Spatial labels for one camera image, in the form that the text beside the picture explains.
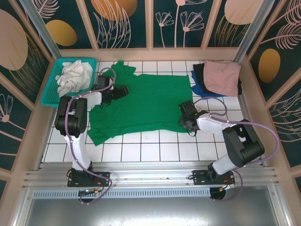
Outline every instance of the white cloth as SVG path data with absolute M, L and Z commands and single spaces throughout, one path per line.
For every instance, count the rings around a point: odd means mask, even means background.
M 88 62 L 82 63 L 81 60 L 74 63 L 64 62 L 63 66 L 62 75 L 55 78 L 59 85 L 57 88 L 59 97 L 89 88 L 93 69 Z

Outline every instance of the gray floor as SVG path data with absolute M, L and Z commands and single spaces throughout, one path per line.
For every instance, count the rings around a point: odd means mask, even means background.
M 237 192 L 231 189 L 227 196 Z M 33 200 L 27 226 L 277 226 L 267 188 L 245 187 L 226 203 L 208 197 Z

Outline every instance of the teal laundry basket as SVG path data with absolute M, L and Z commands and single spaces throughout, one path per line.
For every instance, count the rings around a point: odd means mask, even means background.
M 57 88 L 59 86 L 58 86 L 55 78 L 56 78 L 57 75 L 59 75 L 59 76 L 62 75 L 62 69 L 64 68 L 64 66 L 63 66 L 64 62 L 73 63 L 77 60 L 81 60 L 83 63 L 88 62 L 91 65 L 91 67 L 93 69 L 93 73 L 92 73 L 92 76 L 91 76 L 90 86 L 89 86 L 89 88 L 83 89 L 83 90 L 81 90 L 77 93 L 68 93 L 68 94 L 66 94 L 66 96 L 73 97 L 73 96 L 76 96 L 78 94 L 87 92 L 92 88 L 94 77 L 95 77 L 95 72 L 96 72 L 96 66 L 97 66 L 97 60 L 96 59 L 92 59 L 92 58 L 60 58 L 60 59 L 57 59 L 54 66 L 53 66 L 53 68 L 52 68 L 51 74 L 49 76 L 49 79 L 47 81 L 45 90 L 44 90 L 43 95 L 42 95 L 42 99 L 41 99 L 41 104 L 42 105 L 51 106 L 53 108 L 58 108 L 58 104 L 60 102 L 60 97 L 58 96 Z

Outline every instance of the metal floor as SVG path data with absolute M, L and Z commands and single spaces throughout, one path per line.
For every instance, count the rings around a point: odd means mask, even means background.
M 115 62 L 98 62 L 97 73 L 105 67 L 111 67 Z M 199 61 L 164 61 L 164 62 L 125 62 L 125 65 L 136 67 L 136 75 L 155 74 L 185 76 L 189 75 L 191 86 L 194 80 L 191 71 Z M 193 93 L 193 100 L 200 99 Z M 228 113 L 222 119 L 240 121 L 243 119 L 237 97 L 222 97 L 228 108 Z M 224 112 L 222 104 L 216 100 L 204 100 L 197 107 L 209 112 Z M 226 154 L 223 137 L 212 133 L 199 131 L 196 137 L 187 133 L 176 133 L 167 130 L 146 131 L 123 136 L 116 136 L 95 146 L 85 132 L 86 147 L 93 162 L 146 162 L 146 161 L 215 161 Z M 66 140 L 59 131 L 51 128 L 42 162 L 71 162 L 71 154 Z
M 239 188 L 227 191 L 231 197 Z M 278 226 L 265 186 L 244 187 L 232 202 L 208 197 L 32 201 L 27 226 Z

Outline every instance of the yellow circle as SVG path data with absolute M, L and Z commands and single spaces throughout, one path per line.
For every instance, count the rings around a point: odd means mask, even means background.
M 120 14 L 115 1 L 121 13 L 122 9 L 124 9 L 128 17 L 133 15 L 137 9 L 137 0 L 91 0 L 91 3 L 102 17 L 108 20 L 123 20 L 124 16 Z
M 72 46 L 77 41 L 74 29 L 62 20 L 52 20 L 46 24 L 54 41 L 61 46 Z
M 263 81 L 264 83 L 273 81 L 278 73 L 279 68 L 279 53 L 272 48 L 265 50 L 260 57 L 258 66 L 259 78 L 261 79 L 261 81 Z
M 26 33 L 19 22 L 0 9 L 0 65 L 9 70 L 19 70 L 28 53 Z
M 225 17 L 237 25 L 249 24 L 254 19 L 262 0 L 227 0 Z

